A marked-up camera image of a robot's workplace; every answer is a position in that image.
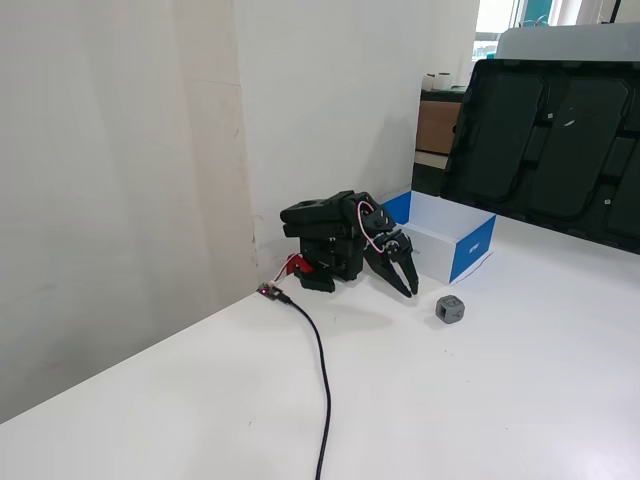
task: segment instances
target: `blue and white box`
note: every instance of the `blue and white box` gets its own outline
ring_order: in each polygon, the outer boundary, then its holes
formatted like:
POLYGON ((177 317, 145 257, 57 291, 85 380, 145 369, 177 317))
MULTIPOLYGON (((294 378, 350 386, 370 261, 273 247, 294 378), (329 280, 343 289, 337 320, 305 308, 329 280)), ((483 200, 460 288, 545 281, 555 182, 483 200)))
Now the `blue and white box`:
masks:
POLYGON ((493 213, 414 191, 384 205, 411 237, 418 273, 442 283, 461 277, 491 247, 493 213))

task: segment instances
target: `small gray block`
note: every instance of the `small gray block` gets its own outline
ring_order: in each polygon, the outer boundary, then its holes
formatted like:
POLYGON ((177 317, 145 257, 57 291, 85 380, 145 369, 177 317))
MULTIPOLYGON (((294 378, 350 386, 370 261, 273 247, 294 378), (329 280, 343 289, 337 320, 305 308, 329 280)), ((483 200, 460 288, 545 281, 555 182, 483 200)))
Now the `small gray block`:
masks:
POLYGON ((454 295, 442 297, 436 303, 436 315, 444 323, 456 323, 464 316, 464 303, 454 295))

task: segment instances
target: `black cable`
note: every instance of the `black cable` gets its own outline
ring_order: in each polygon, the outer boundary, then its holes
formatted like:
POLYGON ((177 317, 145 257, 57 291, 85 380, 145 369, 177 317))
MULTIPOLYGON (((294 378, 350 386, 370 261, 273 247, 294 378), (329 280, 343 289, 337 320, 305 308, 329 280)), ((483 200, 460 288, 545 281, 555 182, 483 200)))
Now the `black cable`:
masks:
POLYGON ((327 394, 327 417, 324 421, 324 433, 322 434, 322 444, 320 445, 320 455, 318 456, 318 465, 316 466, 316 477, 315 480, 320 480, 320 476, 322 474, 322 463, 324 461, 324 451, 327 448, 327 439, 329 438, 329 423, 331 422, 331 390, 329 389, 329 378, 327 377, 327 367, 324 364, 324 349, 322 348, 322 340, 320 340, 320 333, 316 328, 315 323, 311 320, 311 317, 305 312, 301 307, 298 306, 296 302, 291 300, 284 293, 280 293, 277 297, 277 300, 280 300, 282 303, 287 305, 291 305, 293 308, 298 310, 304 318, 307 319, 311 328, 313 328, 313 333, 316 334, 316 340, 318 341, 318 351, 320 352, 320 368, 322 369, 322 380, 324 381, 324 390, 327 394))

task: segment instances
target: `white tabletop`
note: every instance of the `white tabletop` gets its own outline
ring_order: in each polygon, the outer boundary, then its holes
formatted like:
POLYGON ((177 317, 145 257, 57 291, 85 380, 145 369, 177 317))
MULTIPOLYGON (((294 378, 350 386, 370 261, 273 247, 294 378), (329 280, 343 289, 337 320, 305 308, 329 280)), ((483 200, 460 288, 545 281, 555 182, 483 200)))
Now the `white tabletop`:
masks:
MULTIPOLYGON (((501 221, 495 253, 407 300, 372 275, 283 288, 324 340, 323 478, 640 478, 640 257, 501 221), (446 294, 464 319, 433 315, 446 294)), ((7 480, 312 479, 317 350, 257 295, 0 426, 7 480)))

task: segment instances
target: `robotic arm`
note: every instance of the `robotic arm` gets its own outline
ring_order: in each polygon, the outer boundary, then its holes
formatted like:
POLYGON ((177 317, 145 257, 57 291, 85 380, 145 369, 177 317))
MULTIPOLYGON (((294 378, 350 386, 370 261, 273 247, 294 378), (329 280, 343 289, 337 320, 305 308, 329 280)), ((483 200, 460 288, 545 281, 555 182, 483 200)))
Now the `robotic arm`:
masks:
POLYGON ((304 288, 333 292, 333 277, 355 280, 363 259, 405 297, 418 293, 411 239, 397 229, 384 206, 367 192, 340 192, 326 200, 300 202, 280 213, 287 237, 300 238, 300 254, 311 267, 295 275, 304 288), (398 275, 397 263, 409 283, 398 275))

